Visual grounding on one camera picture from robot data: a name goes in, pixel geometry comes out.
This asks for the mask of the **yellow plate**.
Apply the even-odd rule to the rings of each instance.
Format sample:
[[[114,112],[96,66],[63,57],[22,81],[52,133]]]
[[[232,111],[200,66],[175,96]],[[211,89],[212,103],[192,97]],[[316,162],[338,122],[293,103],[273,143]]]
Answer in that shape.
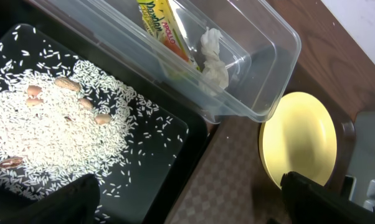
[[[331,115],[309,93],[283,96],[273,116],[261,125],[259,154],[266,174],[279,189],[282,176],[291,171],[326,185],[337,156]]]

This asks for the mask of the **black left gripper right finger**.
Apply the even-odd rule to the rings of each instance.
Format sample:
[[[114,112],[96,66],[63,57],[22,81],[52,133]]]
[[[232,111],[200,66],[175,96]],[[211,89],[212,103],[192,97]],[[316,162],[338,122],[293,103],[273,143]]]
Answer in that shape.
[[[297,172],[283,174],[282,198],[292,223],[375,224],[375,214]]]

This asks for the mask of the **yellow green snack wrapper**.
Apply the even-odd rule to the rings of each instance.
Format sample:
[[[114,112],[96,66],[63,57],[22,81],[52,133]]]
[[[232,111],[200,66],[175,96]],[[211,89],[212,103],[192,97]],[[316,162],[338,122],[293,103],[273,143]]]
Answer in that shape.
[[[144,27],[151,36],[178,55],[196,70],[200,70],[178,27],[168,0],[137,0]]]

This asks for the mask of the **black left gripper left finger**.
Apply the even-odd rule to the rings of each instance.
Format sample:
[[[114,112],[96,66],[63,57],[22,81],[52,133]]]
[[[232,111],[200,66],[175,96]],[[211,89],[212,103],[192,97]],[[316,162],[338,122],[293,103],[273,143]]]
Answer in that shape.
[[[0,187],[0,223],[94,223],[99,202],[98,180],[92,174],[35,202]]]

